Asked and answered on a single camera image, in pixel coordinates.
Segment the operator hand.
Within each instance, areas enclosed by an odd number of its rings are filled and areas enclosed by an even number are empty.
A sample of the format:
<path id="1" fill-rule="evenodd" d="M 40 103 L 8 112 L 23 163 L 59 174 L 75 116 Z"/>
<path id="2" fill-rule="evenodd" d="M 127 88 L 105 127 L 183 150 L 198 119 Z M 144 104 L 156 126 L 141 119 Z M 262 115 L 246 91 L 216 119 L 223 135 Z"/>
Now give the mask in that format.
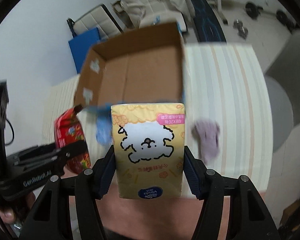
<path id="1" fill-rule="evenodd" d="M 12 209 L 0 209 L 0 217 L 5 224 L 14 224 L 16 220 L 15 213 Z"/>

